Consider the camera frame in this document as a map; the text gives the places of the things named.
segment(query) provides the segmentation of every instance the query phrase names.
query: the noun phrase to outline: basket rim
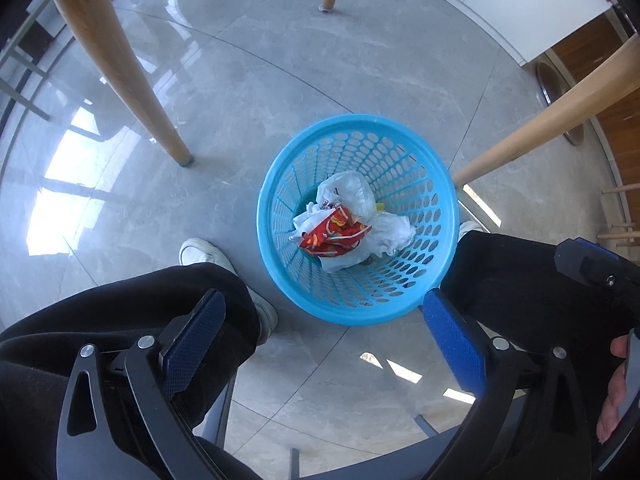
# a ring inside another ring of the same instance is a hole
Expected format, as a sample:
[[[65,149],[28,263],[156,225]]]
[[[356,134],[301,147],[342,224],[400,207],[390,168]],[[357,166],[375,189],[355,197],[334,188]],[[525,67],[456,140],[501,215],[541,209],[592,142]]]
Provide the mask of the basket rim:
[[[460,224],[460,212],[458,208],[458,198],[456,195],[456,189],[453,184],[453,180],[449,174],[449,170],[445,167],[444,163],[435,152],[435,150],[418,134],[413,132],[411,129],[406,126],[397,123],[391,119],[387,119],[385,117],[370,115],[370,114],[342,114],[338,116],[333,116],[327,119],[323,119],[318,121],[311,126],[306,127],[300,133],[298,133],[295,137],[293,137],[287,145],[280,151],[278,156],[275,158],[271,167],[267,171],[265,179],[262,183],[262,187],[260,188],[260,192],[258,194],[258,203],[256,209],[256,227],[257,227],[257,235],[258,235],[258,246],[260,249],[260,255],[262,257],[263,263],[276,286],[299,308],[305,310],[312,316],[315,316],[319,319],[324,319],[326,321],[347,325],[347,326],[367,326],[372,324],[379,324],[383,322],[387,322],[398,317],[404,316],[420,304],[422,304],[422,297],[424,294],[428,292],[428,290],[418,291],[419,283],[416,283],[418,290],[416,290],[413,294],[407,294],[406,298],[406,306],[403,308],[396,308],[394,310],[385,309],[385,304],[380,304],[380,308],[375,307],[362,307],[361,310],[369,311],[368,316],[357,316],[351,317],[350,314],[353,313],[353,309],[344,307],[344,314],[338,312],[332,312],[329,310],[325,310],[322,308],[315,308],[313,306],[313,301],[308,298],[305,294],[302,294],[297,287],[293,286],[289,277],[286,274],[286,270],[282,268],[282,263],[278,259],[277,255],[274,254],[274,245],[270,242],[271,240],[271,200],[275,194],[275,189],[277,184],[279,183],[284,171],[288,168],[288,162],[293,160],[298,155],[302,154],[301,148],[304,148],[308,145],[310,139],[315,137],[321,137],[324,135],[326,130],[330,130],[334,128],[336,125],[346,124],[346,123],[376,123],[382,124],[383,126],[388,126],[394,130],[399,131],[401,134],[407,137],[407,139],[416,146],[420,146],[420,150],[423,154],[427,155],[428,158],[431,159],[432,165],[437,168],[441,172],[441,176],[443,181],[446,183],[446,186],[449,191],[449,197],[447,197],[447,202],[453,201],[452,211],[453,211],[453,223],[454,227],[450,231],[450,238],[448,240],[442,240],[443,242],[448,242],[450,245],[453,245],[453,250],[450,250],[447,254],[446,258],[443,259],[440,270],[437,273],[437,276],[433,280],[433,286],[431,288],[437,288],[440,286],[440,282],[443,280],[444,275],[449,270],[450,264],[453,261],[453,256],[455,253],[455,245],[458,242],[458,229]]]

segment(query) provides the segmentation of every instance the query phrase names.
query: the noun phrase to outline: white shoe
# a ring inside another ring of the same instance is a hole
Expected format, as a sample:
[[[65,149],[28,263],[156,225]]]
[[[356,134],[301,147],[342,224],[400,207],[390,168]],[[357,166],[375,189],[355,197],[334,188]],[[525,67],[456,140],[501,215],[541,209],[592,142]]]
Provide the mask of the white shoe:
[[[462,222],[462,224],[460,224],[460,231],[458,232],[458,241],[462,240],[462,237],[470,231],[484,232],[484,230],[480,227],[480,224],[478,222],[476,222],[475,220],[467,220],[466,222]]]
[[[238,275],[234,266],[231,265],[229,259],[219,248],[200,238],[189,238],[183,243],[178,259],[182,266],[209,262],[224,267],[236,276]],[[255,311],[258,313],[258,318],[260,319],[260,337],[258,338],[257,344],[261,345],[267,341],[271,332],[276,328],[278,324],[278,313],[271,303],[262,296],[259,296],[249,287],[247,287],[247,289],[249,290],[251,299],[254,300]]]

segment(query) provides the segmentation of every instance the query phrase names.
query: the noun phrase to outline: bolt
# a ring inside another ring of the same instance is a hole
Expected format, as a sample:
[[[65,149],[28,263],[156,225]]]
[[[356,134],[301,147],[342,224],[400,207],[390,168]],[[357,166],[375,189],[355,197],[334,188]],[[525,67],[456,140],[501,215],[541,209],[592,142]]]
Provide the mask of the bolt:
[[[143,335],[140,339],[138,339],[138,348],[149,348],[156,340],[152,335]]]
[[[89,357],[92,353],[94,353],[95,347],[93,345],[84,345],[80,349],[80,357]]]
[[[554,355],[558,359],[564,359],[566,357],[566,350],[561,346],[554,346]]]
[[[509,348],[509,342],[503,337],[494,337],[492,343],[497,350],[506,350]]]

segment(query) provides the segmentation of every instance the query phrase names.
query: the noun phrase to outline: trash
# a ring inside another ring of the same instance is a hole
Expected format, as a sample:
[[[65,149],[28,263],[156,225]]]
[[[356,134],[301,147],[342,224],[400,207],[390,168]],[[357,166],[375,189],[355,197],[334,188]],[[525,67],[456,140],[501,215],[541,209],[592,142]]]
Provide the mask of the trash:
[[[335,272],[362,263],[372,254],[394,256],[414,239],[406,216],[381,210],[366,179],[343,171],[321,182],[316,203],[293,219],[290,240],[320,258],[322,270]]]

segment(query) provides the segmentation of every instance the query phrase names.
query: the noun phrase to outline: blue trash basket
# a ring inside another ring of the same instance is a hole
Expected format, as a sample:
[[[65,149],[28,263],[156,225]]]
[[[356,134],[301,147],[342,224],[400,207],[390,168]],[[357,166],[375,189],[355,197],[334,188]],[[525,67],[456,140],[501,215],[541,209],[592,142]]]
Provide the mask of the blue trash basket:
[[[386,211],[408,216],[416,236],[396,256],[329,274],[289,235],[318,185],[347,170],[363,174]],[[364,114],[325,119],[298,134],[258,197],[258,243],[273,281],[303,310],[343,325],[382,323],[419,306],[449,269],[458,223],[453,182],[433,149],[407,127]]]

